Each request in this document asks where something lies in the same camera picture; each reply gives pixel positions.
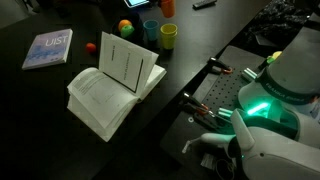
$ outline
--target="toy ball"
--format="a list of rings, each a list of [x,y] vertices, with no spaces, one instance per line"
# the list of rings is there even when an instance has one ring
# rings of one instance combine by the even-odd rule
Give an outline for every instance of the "toy ball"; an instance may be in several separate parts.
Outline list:
[[[132,23],[127,20],[127,19],[123,19],[119,22],[119,25],[118,25],[118,29],[119,31],[121,31],[121,29],[125,26],[125,25],[131,25],[132,26]]]
[[[126,38],[128,36],[130,36],[134,31],[134,27],[131,25],[125,25],[122,27],[121,29],[121,37],[122,38]]]
[[[86,45],[86,50],[89,52],[89,53],[95,53],[97,51],[97,47],[95,44],[93,43],[87,43]]]

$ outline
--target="orange ball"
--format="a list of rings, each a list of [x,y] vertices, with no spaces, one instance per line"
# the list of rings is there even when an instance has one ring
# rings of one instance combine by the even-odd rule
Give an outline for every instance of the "orange ball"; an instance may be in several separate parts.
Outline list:
[[[123,28],[123,26],[125,25],[131,25],[132,26],[132,23],[129,21],[129,20],[126,20],[126,19],[123,19],[119,22],[119,25],[118,25],[118,29],[119,31],[121,31],[121,29]]]
[[[89,53],[95,53],[97,51],[97,47],[95,44],[93,43],[87,43],[86,45],[86,50],[89,52]]]

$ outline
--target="blue book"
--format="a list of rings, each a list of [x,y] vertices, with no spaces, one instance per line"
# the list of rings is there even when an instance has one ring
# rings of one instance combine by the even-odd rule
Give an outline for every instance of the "blue book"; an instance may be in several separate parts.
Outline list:
[[[37,35],[28,51],[22,69],[66,63],[71,38],[71,29]]]

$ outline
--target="glowing green light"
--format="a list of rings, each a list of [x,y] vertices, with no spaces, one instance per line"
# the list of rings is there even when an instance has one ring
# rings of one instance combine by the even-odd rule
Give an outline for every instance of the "glowing green light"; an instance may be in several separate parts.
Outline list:
[[[257,112],[257,111],[260,111],[261,109],[268,107],[268,105],[269,105],[268,103],[262,103],[262,104],[260,104],[259,106],[256,106],[256,107],[250,109],[250,110],[248,111],[248,114],[249,114],[249,115],[252,115],[253,113],[255,113],[255,112]]]

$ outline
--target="book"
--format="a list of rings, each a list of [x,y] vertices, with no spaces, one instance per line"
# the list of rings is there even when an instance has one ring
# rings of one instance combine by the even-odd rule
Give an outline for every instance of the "book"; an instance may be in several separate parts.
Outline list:
[[[108,142],[135,104],[165,76],[158,54],[102,32],[98,68],[87,68],[68,85],[67,108]]]
[[[71,29],[65,29],[37,35],[28,51],[22,69],[66,63],[72,33]]]

